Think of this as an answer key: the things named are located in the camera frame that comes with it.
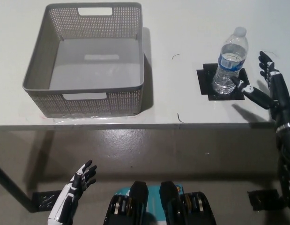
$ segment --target basket handle opening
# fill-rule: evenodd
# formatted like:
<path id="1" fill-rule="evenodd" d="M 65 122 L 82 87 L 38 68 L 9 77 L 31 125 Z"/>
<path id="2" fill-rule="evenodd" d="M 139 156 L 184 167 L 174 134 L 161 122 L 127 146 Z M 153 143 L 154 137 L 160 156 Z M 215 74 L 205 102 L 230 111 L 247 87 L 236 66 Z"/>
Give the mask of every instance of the basket handle opening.
<path id="1" fill-rule="evenodd" d="M 63 94 L 65 100 L 96 100 L 106 99 L 106 93 L 79 93 L 79 94 Z"/>
<path id="2" fill-rule="evenodd" d="M 112 8 L 111 7 L 85 7 L 85 8 L 78 8 L 79 15 L 112 15 Z"/>

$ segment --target robotic arm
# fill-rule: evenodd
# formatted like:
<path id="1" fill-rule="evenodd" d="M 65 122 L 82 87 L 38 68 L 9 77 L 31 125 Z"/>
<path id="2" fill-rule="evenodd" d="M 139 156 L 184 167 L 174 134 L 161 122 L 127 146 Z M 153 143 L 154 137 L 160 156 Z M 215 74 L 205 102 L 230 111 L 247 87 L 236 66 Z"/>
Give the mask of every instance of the robotic arm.
<path id="1" fill-rule="evenodd" d="M 48 217 L 48 225 L 72 225 L 78 200 L 83 192 L 96 182 L 95 179 L 90 180 L 90 178 L 96 174 L 97 166 L 86 171 L 91 164 L 92 160 L 84 164 L 64 186 Z"/>
<path id="2" fill-rule="evenodd" d="M 231 80 L 246 97 L 264 109 L 269 109 L 275 121 L 276 145 L 280 153 L 278 176 L 285 207 L 290 208 L 290 95 L 283 75 L 264 52 L 260 52 L 260 74 L 268 83 L 270 96 L 236 77 Z"/>

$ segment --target gray concrete floor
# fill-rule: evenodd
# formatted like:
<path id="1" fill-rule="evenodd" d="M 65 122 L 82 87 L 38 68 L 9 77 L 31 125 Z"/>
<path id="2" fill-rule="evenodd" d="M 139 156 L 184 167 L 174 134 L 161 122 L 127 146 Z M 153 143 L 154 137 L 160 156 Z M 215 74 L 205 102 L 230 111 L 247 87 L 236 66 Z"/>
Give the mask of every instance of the gray concrete floor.
<path id="1" fill-rule="evenodd" d="M 207 196 L 218 225 L 287 225 L 290 214 L 254 212 L 247 191 L 278 188 L 271 129 L 0 132 L 0 167 L 30 194 L 62 189 L 81 164 L 97 164 L 97 183 L 80 200 L 75 224 L 103 223 L 109 201 L 135 180 L 173 180 Z M 0 225 L 46 224 L 0 186 Z"/>

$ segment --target water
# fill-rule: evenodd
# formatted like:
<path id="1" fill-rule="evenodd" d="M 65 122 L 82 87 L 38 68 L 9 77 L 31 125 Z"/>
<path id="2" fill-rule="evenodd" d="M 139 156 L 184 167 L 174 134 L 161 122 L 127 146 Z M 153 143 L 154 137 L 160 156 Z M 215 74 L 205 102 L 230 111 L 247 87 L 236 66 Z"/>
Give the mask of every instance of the water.
<path id="1" fill-rule="evenodd" d="M 238 68 L 237 71 L 229 71 L 218 65 L 216 75 L 212 81 L 213 89 L 219 94 L 227 95 L 235 89 L 235 84 L 231 81 L 231 76 L 238 76 L 242 64 L 245 61 L 247 51 L 240 45 L 227 44 L 222 47 L 221 56 L 223 60 L 219 58 L 219 64 L 229 69 Z"/>

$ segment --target white table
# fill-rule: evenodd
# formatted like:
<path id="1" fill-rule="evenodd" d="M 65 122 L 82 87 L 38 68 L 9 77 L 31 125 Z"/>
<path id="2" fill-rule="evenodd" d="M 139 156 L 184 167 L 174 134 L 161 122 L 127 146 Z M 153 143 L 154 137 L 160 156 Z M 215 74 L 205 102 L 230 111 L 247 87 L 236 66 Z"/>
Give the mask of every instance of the white table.
<path id="1" fill-rule="evenodd" d="M 264 50 L 284 75 L 290 91 L 290 0 L 138 0 L 143 26 L 149 30 L 144 48 L 152 65 L 153 106 L 131 117 L 46 118 L 23 90 L 22 81 L 45 7 L 80 1 L 93 0 L 0 0 L 0 129 L 268 124 L 269 113 L 248 99 L 208 101 L 200 93 L 196 70 L 202 69 L 203 63 L 217 62 L 223 41 L 237 26 L 247 28 L 249 54 L 244 68 L 250 83 L 265 87 L 258 66 L 259 51 Z"/>

